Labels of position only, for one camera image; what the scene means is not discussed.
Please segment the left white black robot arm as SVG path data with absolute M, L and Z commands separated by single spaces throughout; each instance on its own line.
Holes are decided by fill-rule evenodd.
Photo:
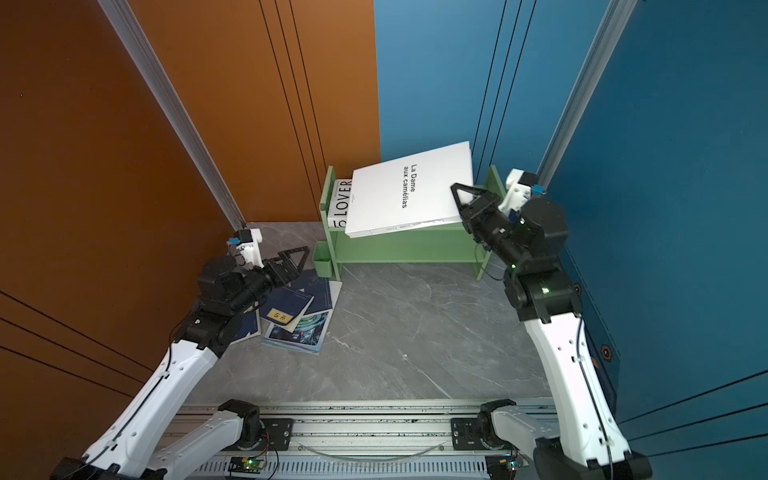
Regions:
M 308 247 L 283 250 L 252 267 L 230 255 L 207 261 L 199 295 L 172 334 L 167 353 L 129 406 L 78 459 L 63 458 L 53 479 L 185 479 L 228 446 L 249 449 L 263 437 L 258 406 L 223 403 L 200 427 L 157 448 L 185 400 L 230 346 L 243 318 L 297 279 Z

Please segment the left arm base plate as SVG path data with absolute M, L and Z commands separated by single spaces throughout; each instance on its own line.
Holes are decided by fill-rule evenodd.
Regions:
M 259 421 L 246 421 L 240 438 L 223 451 L 262 452 L 287 451 L 291 442 L 294 427 L 292 418 L 267 418 Z

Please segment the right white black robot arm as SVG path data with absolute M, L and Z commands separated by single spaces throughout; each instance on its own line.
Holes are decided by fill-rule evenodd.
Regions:
M 510 220 L 495 193 L 451 187 L 465 230 L 506 266 L 505 294 L 540 356 L 558 429 L 528 420 L 510 402 L 478 416 L 487 444 L 509 444 L 541 479 L 649 479 L 649 459 L 631 449 L 613 417 L 589 354 L 582 304 L 559 254 L 568 238 L 562 207 L 533 198 Z

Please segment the LOVER black white book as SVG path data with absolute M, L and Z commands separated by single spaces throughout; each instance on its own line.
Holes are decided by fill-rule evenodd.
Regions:
M 346 226 L 351 202 L 351 190 L 351 179 L 337 179 L 334 181 L 327 212 L 327 223 L 330 228 L 344 228 Z

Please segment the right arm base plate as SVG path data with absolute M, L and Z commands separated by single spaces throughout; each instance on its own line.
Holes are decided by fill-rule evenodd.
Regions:
M 456 451 L 495 450 L 483 437 L 476 417 L 459 417 L 450 420 L 451 440 Z

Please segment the white book with brown pattern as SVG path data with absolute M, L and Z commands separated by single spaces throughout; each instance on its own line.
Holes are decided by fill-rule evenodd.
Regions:
M 451 186 L 473 180 L 467 141 L 357 169 L 345 233 L 361 238 L 457 223 Z

